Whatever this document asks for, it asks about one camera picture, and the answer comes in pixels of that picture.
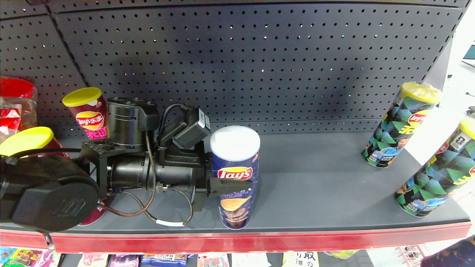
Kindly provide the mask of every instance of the white cable tie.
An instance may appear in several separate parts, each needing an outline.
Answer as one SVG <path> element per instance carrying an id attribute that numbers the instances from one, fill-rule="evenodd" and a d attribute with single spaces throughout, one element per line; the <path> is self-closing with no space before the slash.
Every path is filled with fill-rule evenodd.
<path id="1" fill-rule="evenodd" d="M 170 227 L 183 227 L 185 226 L 183 222 L 171 222 L 171 221 L 165 221 L 158 219 L 155 221 L 156 224 L 164 225 L 164 226 L 170 226 Z"/>

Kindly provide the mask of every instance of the robotic arm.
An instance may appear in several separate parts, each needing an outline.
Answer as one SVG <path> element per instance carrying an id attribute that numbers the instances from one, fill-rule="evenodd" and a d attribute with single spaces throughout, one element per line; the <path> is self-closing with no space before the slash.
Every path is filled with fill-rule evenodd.
<path id="1" fill-rule="evenodd" d="M 210 134 L 209 119 L 198 108 L 173 104 L 160 118 L 157 104 L 138 99 L 108 100 L 107 139 L 82 143 L 80 156 L 21 156 L 1 158 L 0 222 L 13 222 L 42 233 L 74 227 L 95 208 L 99 199 L 127 189 L 146 189 L 152 197 L 164 189 L 191 194 L 192 210 L 201 211 L 206 197 L 246 190 L 246 181 L 213 177 L 203 138 Z M 182 115 L 164 127 L 168 112 Z M 152 143 L 158 129 L 156 143 Z M 96 166 L 96 181 L 89 176 Z"/>

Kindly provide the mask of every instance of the red shelf edge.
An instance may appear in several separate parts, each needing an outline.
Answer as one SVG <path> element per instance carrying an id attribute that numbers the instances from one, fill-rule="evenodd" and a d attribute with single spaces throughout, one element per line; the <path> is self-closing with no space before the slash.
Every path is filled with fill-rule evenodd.
<path id="1" fill-rule="evenodd" d="M 45 238 L 40 233 L 4 229 L 0 229 L 0 246 L 48 249 Z"/>
<path id="2" fill-rule="evenodd" d="M 51 234 L 61 253 L 174 254 L 203 252 L 324 251 L 394 247 L 465 238 L 471 222 L 427 227 L 306 232 L 209 234 Z M 0 245 L 47 248 L 43 236 L 2 230 Z"/>

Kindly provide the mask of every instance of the white lid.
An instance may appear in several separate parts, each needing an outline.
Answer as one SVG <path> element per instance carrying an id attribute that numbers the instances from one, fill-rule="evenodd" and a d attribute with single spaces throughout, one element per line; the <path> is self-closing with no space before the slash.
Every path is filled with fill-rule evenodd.
<path id="1" fill-rule="evenodd" d="M 209 142 L 219 158 L 238 162 L 254 156 L 261 146 L 259 135 L 245 126 L 227 126 L 215 131 Z"/>

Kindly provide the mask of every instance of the yellow lid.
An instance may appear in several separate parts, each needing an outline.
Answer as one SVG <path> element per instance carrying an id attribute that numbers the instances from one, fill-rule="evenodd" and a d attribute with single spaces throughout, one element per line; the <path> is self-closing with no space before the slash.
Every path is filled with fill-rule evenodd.
<path id="1" fill-rule="evenodd" d="M 470 117 L 465 117 L 459 124 L 458 127 L 470 138 L 475 139 L 475 119 Z"/>
<path id="2" fill-rule="evenodd" d="M 7 138 L 0 144 L 0 154 L 11 156 L 15 153 L 43 148 L 54 137 L 53 131 L 48 127 L 34 127 L 21 131 Z"/>
<path id="3" fill-rule="evenodd" d="M 98 99 L 102 95 L 97 87 L 86 87 L 67 94 L 63 97 L 65 106 L 80 106 Z"/>
<path id="4" fill-rule="evenodd" d="M 420 85 L 416 82 L 403 83 L 401 96 L 414 98 L 426 103 L 439 103 L 442 92 L 431 85 Z"/>

